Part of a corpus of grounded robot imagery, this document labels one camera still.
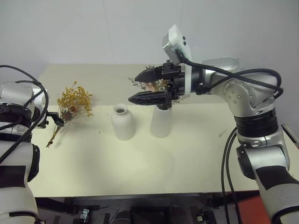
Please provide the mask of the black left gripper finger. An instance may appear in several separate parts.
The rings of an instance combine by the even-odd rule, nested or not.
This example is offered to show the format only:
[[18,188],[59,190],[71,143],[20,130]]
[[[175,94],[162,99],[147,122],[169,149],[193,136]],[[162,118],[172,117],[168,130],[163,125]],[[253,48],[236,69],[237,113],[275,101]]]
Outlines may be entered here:
[[51,117],[57,126],[64,127],[64,121],[59,117],[58,112],[47,112],[46,116]]

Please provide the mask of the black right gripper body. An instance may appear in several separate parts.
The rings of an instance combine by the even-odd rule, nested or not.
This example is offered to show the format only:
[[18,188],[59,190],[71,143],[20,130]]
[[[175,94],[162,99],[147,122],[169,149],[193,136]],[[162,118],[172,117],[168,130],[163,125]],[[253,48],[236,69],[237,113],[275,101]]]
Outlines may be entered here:
[[174,65],[170,59],[162,65],[161,86],[165,92],[165,102],[160,105],[161,109],[171,109],[172,105],[185,99],[185,73],[180,65]]

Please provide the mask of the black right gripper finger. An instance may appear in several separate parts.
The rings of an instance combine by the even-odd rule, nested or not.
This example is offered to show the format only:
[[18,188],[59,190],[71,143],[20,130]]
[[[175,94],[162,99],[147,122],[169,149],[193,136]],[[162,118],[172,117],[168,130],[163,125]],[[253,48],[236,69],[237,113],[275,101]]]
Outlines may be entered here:
[[143,70],[135,77],[136,82],[152,83],[162,79],[162,66]]
[[135,105],[162,105],[166,103],[166,94],[164,91],[143,91],[129,97],[128,101]]

